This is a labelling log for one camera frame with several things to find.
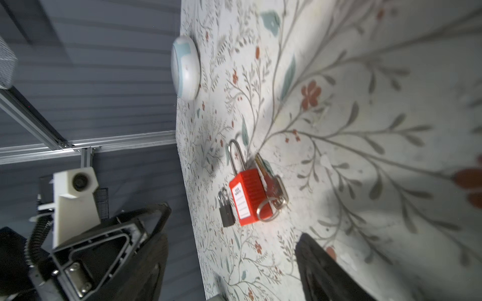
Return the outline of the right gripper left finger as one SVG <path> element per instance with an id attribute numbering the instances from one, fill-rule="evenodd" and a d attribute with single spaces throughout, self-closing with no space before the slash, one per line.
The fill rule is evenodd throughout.
<path id="1" fill-rule="evenodd" d="M 168 237 L 152 236 L 118 274 L 89 300 L 159 300 L 168 259 Z"/>

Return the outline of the small black padlock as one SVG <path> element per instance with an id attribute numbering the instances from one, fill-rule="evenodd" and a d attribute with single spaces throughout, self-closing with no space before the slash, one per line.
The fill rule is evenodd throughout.
<path id="1" fill-rule="evenodd" d="M 220 206 L 219 212 L 224 228 L 231 227 L 235 224 L 235 217 L 232 211 L 232 207 L 228 198 L 226 188 L 222 188 L 218 192 L 218 204 Z"/>

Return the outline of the red padlock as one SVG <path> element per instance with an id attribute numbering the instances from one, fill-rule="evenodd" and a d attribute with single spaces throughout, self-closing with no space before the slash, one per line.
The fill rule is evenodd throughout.
<path id="1" fill-rule="evenodd" d="M 270 220 L 274 216 L 258 169 L 248 169 L 236 139 L 228 143 L 228 155 L 234 178 L 229 188 L 235 204 L 237 218 L 241 227 L 259 221 Z"/>

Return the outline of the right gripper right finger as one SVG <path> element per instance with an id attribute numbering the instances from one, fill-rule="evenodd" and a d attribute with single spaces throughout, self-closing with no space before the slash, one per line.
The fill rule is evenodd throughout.
<path id="1" fill-rule="evenodd" d="M 307 233 L 295 255 L 306 300 L 374 300 Z"/>

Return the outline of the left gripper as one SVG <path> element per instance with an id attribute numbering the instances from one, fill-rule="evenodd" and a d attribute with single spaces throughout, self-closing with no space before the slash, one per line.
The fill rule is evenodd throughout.
<path id="1" fill-rule="evenodd" d="M 118 274 L 147 241 L 164 233 L 166 203 L 118 214 L 47 253 L 50 227 L 25 238 L 1 228 L 1 300 L 69 300 L 90 297 Z"/>

